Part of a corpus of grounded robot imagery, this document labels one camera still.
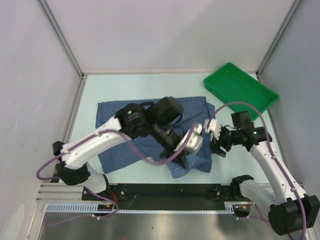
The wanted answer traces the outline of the blue checkered long sleeve shirt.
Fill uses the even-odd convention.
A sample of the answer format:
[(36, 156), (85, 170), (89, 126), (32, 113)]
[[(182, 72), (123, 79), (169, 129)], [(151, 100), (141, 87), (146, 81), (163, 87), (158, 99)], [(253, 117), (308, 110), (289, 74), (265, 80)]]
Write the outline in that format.
[[(207, 102), (204, 96), (181, 97), (176, 99), (183, 107), (182, 120), (174, 128), (178, 135), (185, 134), (192, 124), (203, 124), (205, 120), (209, 119), (215, 111), (215, 106)], [(143, 103), (145, 99), (141, 100), (122, 100), (122, 101), (107, 101), (100, 102), (97, 106), (95, 127), (101, 127), (106, 121), (115, 115), (116, 111), (122, 109), (129, 103)], [(152, 158), (155, 162), (161, 162), (163, 159), (160, 153), (164, 148), (151, 136), (138, 137), (130, 141), (140, 153), (145, 157)], [(209, 173), (212, 169), (212, 152), (210, 149), (211, 136), (203, 135), (203, 143), (196, 154), (188, 154), (186, 160), (187, 168), (182, 168), (173, 161), (167, 164), (171, 176), (173, 178), (180, 178), (187, 175), (192, 169), (199, 170), (204, 173)], [(116, 145), (98, 155), (99, 161), (102, 165), (104, 173), (111, 173), (116, 170), (128, 167), (141, 160), (127, 143)]]

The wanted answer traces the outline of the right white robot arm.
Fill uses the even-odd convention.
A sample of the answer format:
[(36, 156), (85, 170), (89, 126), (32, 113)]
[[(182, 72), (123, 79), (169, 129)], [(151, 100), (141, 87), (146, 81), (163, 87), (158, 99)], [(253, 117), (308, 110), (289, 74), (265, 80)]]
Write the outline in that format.
[(212, 134), (213, 154), (225, 157), (233, 146), (243, 146), (255, 158), (267, 177), (272, 191), (266, 190), (250, 175), (232, 179), (231, 196), (242, 201), (248, 198), (267, 217), (276, 234), (283, 236), (306, 231), (315, 225), (320, 201), (297, 183), (286, 165), (278, 159), (275, 145), (264, 126), (255, 127), (248, 111), (231, 114), (233, 128), (207, 119), (204, 129)]

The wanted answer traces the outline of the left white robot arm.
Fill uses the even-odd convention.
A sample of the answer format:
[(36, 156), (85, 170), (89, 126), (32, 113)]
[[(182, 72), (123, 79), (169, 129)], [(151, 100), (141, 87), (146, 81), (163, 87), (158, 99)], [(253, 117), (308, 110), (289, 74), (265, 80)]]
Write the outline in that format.
[(58, 178), (69, 186), (83, 185), (98, 199), (105, 200), (110, 196), (111, 188), (106, 177), (90, 167), (89, 160), (127, 143), (140, 159), (160, 165), (161, 162), (145, 157), (131, 142), (147, 136), (152, 136), (163, 147), (164, 164), (175, 159), (184, 162), (185, 155), (193, 150), (192, 132), (189, 130), (184, 136), (178, 136), (171, 126), (172, 121), (182, 118), (183, 111), (174, 97), (127, 104), (93, 133), (61, 147), (55, 166)]

